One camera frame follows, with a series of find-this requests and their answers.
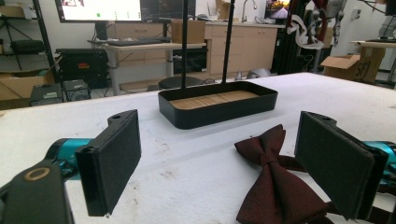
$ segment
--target black rod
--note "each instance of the black rod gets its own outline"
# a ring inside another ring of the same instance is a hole
[[[35,7],[35,14],[37,15],[38,24],[39,24],[38,26],[40,27],[41,36],[43,38],[44,45],[46,46],[46,55],[49,60],[49,69],[52,72],[54,81],[60,82],[60,79],[58,77],[58,73],[57,73],[56,67],[55,67],[55,61],[53,60],[52,50],[50,49],[50,40],[49,40],[49,36],[47,34],[46,24],[44,23],[44,18],[41,13],[40,3],[38,0],[33,0],[33,5]]]
[[[183,38],[181,41],[181,89],[186,89],[187,67],[187,28],[189,15],[189,0],[183,2]]]
[[[230,43],[231,43],[231,33],[233,30],[233,9],[234,9],[235,0],[231,0],[230,5],[230,16],[228,17],[228,28],[227,28],[227,39],[225,42],[225,53],[224,53],[224,66],[223,66],[223,77],[222,84],[226,83],[227,79],[227,68],[228,68],[228,58],[230,54]]]

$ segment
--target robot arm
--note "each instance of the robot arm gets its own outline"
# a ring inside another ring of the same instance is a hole
[[[0,188],[0,223],[74,223],[64,181],[77,173],[89,215],[111,214],[140,161],[141,146],[136,110],[107,121],[92,140],[56,141],[43,161]]]

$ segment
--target keyboard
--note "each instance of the keyboard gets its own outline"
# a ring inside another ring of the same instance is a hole
[[[396,44],[396,38],[392,38],[392,39],[372,39],[372,40],[366,40],[365,42],[394,43],[394,44]]]
[[[164,43],[160,39],[138,39],[138,40],[111,40],[107,41],[109,46],[116,47],[127,47],[127,46],[137,46],[137,45],[151,45],[151,44],[161,44]]]

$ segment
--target metal rod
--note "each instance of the metal rod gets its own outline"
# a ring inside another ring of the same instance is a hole
[[[233,31],[234,4],[235,4],[235,0],[231,0],[230,16],[228,17],[227,39],[225,42],[223,77],[222,77],[222,81],[221,81],[222,84],[225,84],[226,79],[227,79],[227,68],[228,68],[228,58],[229,58],[229,54],[230,54],[231,33]]]
[[[187,67],[187,28],[188,28],[189,0],[183,2],[183,37],[181,42],[181,89],[186,89]]]

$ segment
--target cabinet door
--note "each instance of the cabinet door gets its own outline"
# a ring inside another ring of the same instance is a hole
[[[244,44],[243,37],[232,37],[230,41],[230,55],[241,54],[241,49]],[[226,46],[226,38],[214,36],[212,39],[212,55],[224,55]]]
[[[265,28],[260,32],[260,45],[259,45],[259,57],[258,57],[258,68],[272,67],[272,61],[274,58],[274,49],[276,44],[276,29]]]
[[[261,28],[245,27],[242,47],[241,71],[258,68]]]
[[[276,28],[247,27],[245,30],[241,70],[249,71],[272,66]]]
[[[224,68],[224,56],[212,56],[210,74],[222,74]],[[240,70],[241,55],[229,55],[227,73],[235,73]]]

